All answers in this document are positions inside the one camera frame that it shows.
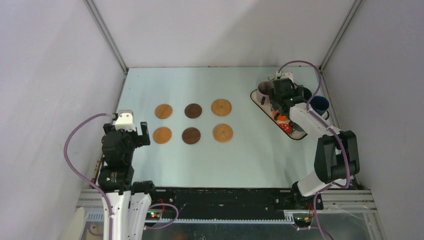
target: wall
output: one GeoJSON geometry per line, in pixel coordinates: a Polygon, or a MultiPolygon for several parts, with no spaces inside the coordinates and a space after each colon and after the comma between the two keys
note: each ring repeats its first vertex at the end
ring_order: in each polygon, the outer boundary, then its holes
{"type": "Polygon", "coordinates": [[[321,64],[354,0],[95,2],[129,67],[269,67],[321,64]]]}
{"type": "MultiPolygon", "coordinates": [[[[114,110],[123,74],[81,0],[1,1],[0,36],[0,238],[56,240],[83,186],[65,163],[65,140],[114,110]]],[[[107,120],[70,144],[90,177],[107,120]]]]}
{"type": "Polygon", "coordinates": [[[423,10],[422,0],[364,1],[324,72],[390,240],[424,239],[423,10]]]}

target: wooden disc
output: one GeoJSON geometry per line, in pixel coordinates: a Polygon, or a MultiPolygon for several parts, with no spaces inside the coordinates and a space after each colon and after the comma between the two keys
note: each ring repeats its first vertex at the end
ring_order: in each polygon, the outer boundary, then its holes
{"type": "Polygon", "coordinates": [[[172,114],[172,107],[168,104],[162,104],[156,107],[156,110],[154,110],[154,114],[159,119],[167,119],[172,114]]]}
{"type": "Polygon", "coordinates": [[[186,144],[195,144],[200,140],[200,131],[197,128],[189,127],[182,132],[182,140],[186,144]]]}
{"type": "Polygon", "coordinates": [[[158,144],[166,144],[172,137],[172,132],[167,127],[159,127],[153,133],[153,140],[158,144]]]}
{"type": "Polygon", "coordinates": [[[192,103],[185,107],[185,115],[190,119],[196,119],[202,114],[202,107],[199,104],[192,103]]]}
{"type": "Polygon", "coordinates": [[[217,116],[227,116],[231,112],[231,103],[225,99],[217,99],[212,103],[210,109],[217,116]]]}
{"type": "Polygon", "coordinates": [[[233,129],[225,123],[218,124],[213,128],[213,138],[220,143],[226,143],[233,138],[233,129]]]}

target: blue mug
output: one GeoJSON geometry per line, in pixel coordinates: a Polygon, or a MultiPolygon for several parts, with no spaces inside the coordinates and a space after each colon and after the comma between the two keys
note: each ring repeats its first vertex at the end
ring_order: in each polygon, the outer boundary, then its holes
{"type": "Polygon", "coordinates": [[[323,96],[314,96],[310,101],[310,106],[317,114],[322,116],[327,111],[327,109],[329,109],[330,103],[327,98],[323,96]]]}

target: cup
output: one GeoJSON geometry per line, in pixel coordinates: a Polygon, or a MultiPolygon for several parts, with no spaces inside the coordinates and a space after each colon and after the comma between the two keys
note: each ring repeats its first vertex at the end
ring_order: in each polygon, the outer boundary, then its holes
{"type": "Polygon", "coordinates": [[[314,96],[310,101],[310,106],[317,114],[322,116],[327,111],[327,109],[329,109],[330,103],[327,98],[323,96],[314,96]]]}
{"type": "Polygon", "coordinates": [[[270,103],[270,96],[269,91],[274,88],[274,84],[269,81],[263,81],[259,83],[257,86],[256,91],[256,100],[261,104],[269,104],[270,103]]]}

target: red mushroom print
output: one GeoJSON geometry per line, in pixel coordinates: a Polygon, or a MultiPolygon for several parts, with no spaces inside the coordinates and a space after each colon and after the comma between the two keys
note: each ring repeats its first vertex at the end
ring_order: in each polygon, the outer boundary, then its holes
{"type": "Polygon", "coordinates": [[[288,135],[293,133],[293,128],[289,126],[287,123],[280,123],[279,127],[288,135]]]}

